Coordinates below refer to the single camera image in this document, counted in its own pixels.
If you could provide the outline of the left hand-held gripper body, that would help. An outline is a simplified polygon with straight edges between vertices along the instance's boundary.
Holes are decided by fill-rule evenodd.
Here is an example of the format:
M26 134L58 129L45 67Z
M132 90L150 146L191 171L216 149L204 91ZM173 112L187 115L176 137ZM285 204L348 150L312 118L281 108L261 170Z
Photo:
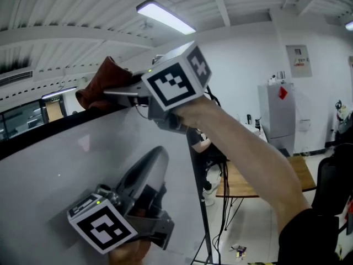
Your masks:
M165 187L146 185L137 199L100 184L67 212L71 226L101 254L137 240L168 246L174 222L162 210Z

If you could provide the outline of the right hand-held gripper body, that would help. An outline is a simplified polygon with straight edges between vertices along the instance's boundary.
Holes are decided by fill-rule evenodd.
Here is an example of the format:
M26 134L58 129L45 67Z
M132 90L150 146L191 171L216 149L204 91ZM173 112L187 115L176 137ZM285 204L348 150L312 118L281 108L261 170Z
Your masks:
M199 46L191 41L163 55L142 81L150 92L148 119L166 131L186 133L173 109L202 96L212 72Z

